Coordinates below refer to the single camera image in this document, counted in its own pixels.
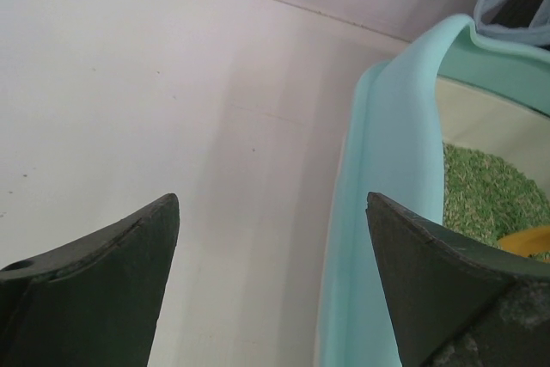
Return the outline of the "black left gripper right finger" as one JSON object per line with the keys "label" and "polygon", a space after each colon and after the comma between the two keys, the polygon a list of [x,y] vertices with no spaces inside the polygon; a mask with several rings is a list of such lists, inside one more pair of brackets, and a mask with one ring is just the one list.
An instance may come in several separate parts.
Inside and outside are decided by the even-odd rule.
{"label": "black left gripper right finger", "polygon": [[381,193],[366,210],[405,366],[547,366],[549,266],[489,247]]}

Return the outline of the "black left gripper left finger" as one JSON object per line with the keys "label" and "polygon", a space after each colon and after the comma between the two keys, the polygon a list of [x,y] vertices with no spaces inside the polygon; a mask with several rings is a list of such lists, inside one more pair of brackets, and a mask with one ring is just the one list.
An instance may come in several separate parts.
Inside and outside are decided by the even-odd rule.
{"label": "black left gripper left finger", "polygon": [[180,228],[168,193],[1,271],[3,366],[145,366]]}

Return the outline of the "orange litter scoop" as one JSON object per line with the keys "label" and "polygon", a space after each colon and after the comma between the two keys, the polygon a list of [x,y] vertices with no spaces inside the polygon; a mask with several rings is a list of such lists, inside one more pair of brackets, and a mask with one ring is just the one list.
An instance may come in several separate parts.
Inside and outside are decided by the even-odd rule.
{"label": "orange litter scoop", "polygon": [[506,252],[549,262],[549,226],[539,226],[506,235],[498,240]]}

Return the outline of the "teal cat litter box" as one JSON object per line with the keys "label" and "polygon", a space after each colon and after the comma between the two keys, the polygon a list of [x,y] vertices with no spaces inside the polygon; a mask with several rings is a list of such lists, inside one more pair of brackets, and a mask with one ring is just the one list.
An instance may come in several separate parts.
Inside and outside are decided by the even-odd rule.
{"label": "teal cat litter box", "polygon": [[470,17],[455,15],[364,72],[333,195],[316,365],[405,366],[370,238],[368,196],[381,193],[443,226],[445,144],[503,158],[549,200],[548,51],[488,39]]}

